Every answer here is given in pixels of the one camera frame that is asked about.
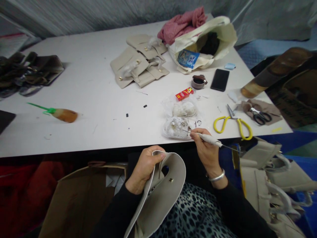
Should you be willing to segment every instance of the silver bracelet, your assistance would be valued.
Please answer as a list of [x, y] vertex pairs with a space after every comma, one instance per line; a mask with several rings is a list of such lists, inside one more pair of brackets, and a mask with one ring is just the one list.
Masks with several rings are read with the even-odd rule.
[[210, 182], [216, 182], [216, 181], [222, 179], [224, 176], [225, 176], [225, 170], [222, 169], [222, 174], [220, 176], [218, 176], [216, 178], [209, 178], [209, 176], [208, 176], [208, 179]]

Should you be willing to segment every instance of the pink cloth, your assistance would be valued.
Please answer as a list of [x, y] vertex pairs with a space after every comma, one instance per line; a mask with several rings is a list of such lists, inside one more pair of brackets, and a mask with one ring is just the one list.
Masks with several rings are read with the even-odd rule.
[[165, 45], [171, 45], [177, 37], [203, 25], [206, 19], [207, 16], [205, 16], [204, 7], [196, 8], [191, 12], [185, 12], [183, 15], [176, 15], [165, 23], [158, 33], [158, 38], [162, 39]]

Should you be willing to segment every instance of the white tool handle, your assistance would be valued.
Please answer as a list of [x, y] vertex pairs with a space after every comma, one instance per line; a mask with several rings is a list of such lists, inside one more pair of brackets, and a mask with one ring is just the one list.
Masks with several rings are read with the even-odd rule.
[[219, 140], [217, 140], [216, 138], [214, 138], [213, 136], [205, 135], [205, 134], [198, 133], [198, 132], [196, 132], [196, 133], [200, 136], [200, 138], [201, 138], [203, 141], [205, 141], [205, 142], [207, 142], [207, 143], [209, 143], [209, 144], [216, 145], [216, 146], [218, 146], [219, 148], [222, 147], [222, 143], [221, 143]]

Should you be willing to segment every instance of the brown bottle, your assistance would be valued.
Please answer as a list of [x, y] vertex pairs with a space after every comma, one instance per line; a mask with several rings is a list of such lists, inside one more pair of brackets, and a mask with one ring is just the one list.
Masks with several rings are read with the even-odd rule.
[[303, 48], [293, 47], [277, 57], [261, 73], [246, 84], [241, 93], [246, 98], [254, 98], [265, 89], [285, 77], [305, 63], [313, 54]]

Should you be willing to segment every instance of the person's right hand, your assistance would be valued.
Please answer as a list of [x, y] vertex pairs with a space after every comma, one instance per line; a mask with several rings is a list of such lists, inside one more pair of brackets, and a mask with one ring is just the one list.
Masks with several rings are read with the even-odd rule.
[[210, 135], [209, 131], [203, 128], [196, 128], [191, 131], [191, 138], [197, 146], [198, 156], [204, 165], [210, 178], [215, 178], [221, 175], [222, 169], [219, 165], [219, 147], [216, 145], [204, 142], [196, 133]]

